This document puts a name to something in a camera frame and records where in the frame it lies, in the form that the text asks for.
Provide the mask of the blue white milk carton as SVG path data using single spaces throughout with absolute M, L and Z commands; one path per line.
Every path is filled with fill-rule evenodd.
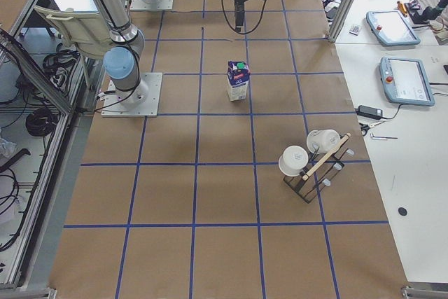
M 243 61 L 227 63 L 227 93 L 231 102 L 245 99 L 251 71 Z

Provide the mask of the teach pendant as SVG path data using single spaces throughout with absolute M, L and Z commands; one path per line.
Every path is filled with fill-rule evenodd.
M 369 11 L 366 22 L 383 46 L 415 46 L 421 42 L 399 11 Z
M 380 78 L 386 98 L 391 103 L 434 106 L 435 100 L 421 60 L 382 57 Z

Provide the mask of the white mug on rack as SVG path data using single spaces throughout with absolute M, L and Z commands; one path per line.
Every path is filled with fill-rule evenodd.
M 312 130 L 307 135 L 307 148 L 310 153 L 326 154 L 340 141 L 340 135 L 332 129 Z
M 301 146 L 287 147 L 279 158 L 279 169 L 286 176 L 298 176 L 309 161 L 308 152 Z

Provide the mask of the lower teach pendant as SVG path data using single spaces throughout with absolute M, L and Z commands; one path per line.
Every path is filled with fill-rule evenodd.
M 435 100 L 421 60 L 382 57 L 380 78 L 386 98 L 391 103 L 434 106 Z

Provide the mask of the upper teach pendant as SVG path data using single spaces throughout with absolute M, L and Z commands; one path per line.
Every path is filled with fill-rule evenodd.
M 399 11 L 369 11 L 366 22 L 383 46 L 415 46 L 421 42 Z

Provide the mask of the white mug on rack front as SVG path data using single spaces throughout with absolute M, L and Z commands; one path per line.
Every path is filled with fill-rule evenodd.
M 298 176 L 309 161 L 308 152 L 301 146 L 287 147 L 279 158 L 279 169 L 286 176 Z

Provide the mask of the white mug on rack back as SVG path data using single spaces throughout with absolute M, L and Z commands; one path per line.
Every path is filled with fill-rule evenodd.
M 307 148 L 310 153 L 326 154 L 340 141 L 340 135 L 332 129 L 312 130 L 307 135 Z

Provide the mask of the black power adapter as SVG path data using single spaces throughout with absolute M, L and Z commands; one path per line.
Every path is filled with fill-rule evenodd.
M 383 118 L 383 111 L 378 108 L 373 108 L 371 106 L 359 105 L 356 109 L 356 114 L 361 117 L 381 120 Z

